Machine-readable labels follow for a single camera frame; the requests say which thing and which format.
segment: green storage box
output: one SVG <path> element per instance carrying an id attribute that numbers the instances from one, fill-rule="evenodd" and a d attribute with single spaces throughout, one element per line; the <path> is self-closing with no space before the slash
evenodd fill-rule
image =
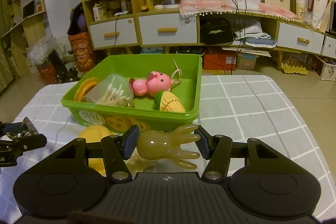
<path id="1" fill-rule="evenodd" d="M 151 71 L 172 75 L 176 67 L 182 70 L 182 83 L 172 86 L 171 92 L 182 102 L 186 113 L 159 111 L 150 95 L 135 97 L 135 108 L 109 107 L 91 103 L 75 102 L 75 92 L 87 78 L 105 79 L 118 73 L 127 79 L 146 78 Z M 62 98 L 62 105 L 70 109 L 76 121 L 85 126 L 100 124 L 113 132 L 125 133 L 133 124 L 140 131 L 161 130 L 170 132 L 175 128 L 191 124 L 198 117 L 202 76 L 202 58 L 192 54 L 137 54 L 115 55 L 105 58 Z"/>

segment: orange container with cartoon face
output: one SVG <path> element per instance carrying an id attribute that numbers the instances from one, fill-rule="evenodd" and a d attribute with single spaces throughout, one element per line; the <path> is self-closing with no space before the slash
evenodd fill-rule
<path id="1" fill-rule="evenodd" d="M 68 36 L 78 70 L 85 72 L 91 70 L 95 65 L 95 53 L 91 44 L 90 34 L 82 32 Z"/>

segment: drawer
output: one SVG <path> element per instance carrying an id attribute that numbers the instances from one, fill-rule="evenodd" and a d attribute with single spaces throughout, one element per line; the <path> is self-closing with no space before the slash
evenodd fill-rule
<path id="1" fill-rule="evenodd" d="M 108 21 L 90 26 L 92 45 L 94 49 L 113 47 L 117 33 L 116 46 L 138 44 L 135 34 L 134 19 L 124 18 L 116 21 Z"/>
<path id="2" fill-rule="evenodd" d="M 280 23 L 278 46 L 320 54 L 324 35 L 305 28 Z"/>
<path id="3" fill-rule="evenodd" d="M 140 16 L 142 45 L 197 43 L 196 17 L 180 14 Z"/>
<path id="4" fill-rule="evenodd" d="M 336 58 L 336 39 L 325 36 L 321 55 Z"/>

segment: pink cloth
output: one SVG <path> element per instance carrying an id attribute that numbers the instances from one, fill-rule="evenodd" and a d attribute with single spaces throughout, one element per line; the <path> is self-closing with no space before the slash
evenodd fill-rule
<path id="1" fill-rule="evenodd" d="M 240 13 L 245 12 L 245 1 L 238 1 Z M 234 12 L 236 5 L 231 0 L 182 0 L 180 4 L 181 15 L 194 15 L 206 12 Z M 247 12 L 262 15 L 276 16 L 288 20 L 300 21 L 299 17 L 291 11 L 256 1 L 247 2 Z"/>

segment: tiled floor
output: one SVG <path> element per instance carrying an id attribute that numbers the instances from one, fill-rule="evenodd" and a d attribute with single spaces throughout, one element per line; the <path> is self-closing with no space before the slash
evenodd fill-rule
<path id="1" fill-rule="evenodd" d="M 336 180 L 336 83 L 321 81 L 313 72 L 307 76 L 285 75 L 269 58 L 259 57 L 256 68 L 235 74 L 261 74 L 274 79 L 306 121 Z M 0 95 L 0 120 L 11 122 L 35 93 L 44 86 L 38 74 L 16 80 Z"/>

